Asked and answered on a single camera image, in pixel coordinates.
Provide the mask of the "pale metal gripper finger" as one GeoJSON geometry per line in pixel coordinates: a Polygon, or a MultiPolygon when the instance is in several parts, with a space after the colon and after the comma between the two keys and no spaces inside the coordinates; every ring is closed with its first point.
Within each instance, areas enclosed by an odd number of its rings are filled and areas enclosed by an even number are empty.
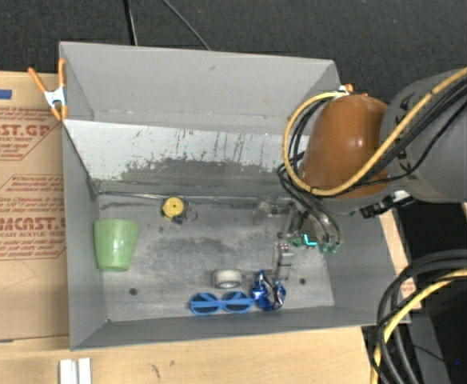
{"type": "Polygon", "coordinates": [[[261,225],[265,220],[286,218],[292,210],[290,203],[276,203],[261,201],[253,210],[254,225],[261,225]]]}
{"type": "Polygon", "coordinates": [[[293,251],[287,242],[279,242],[277,244],[276,258],[275,278],[280,280],[288,279],[293,261],[293,251]]]}

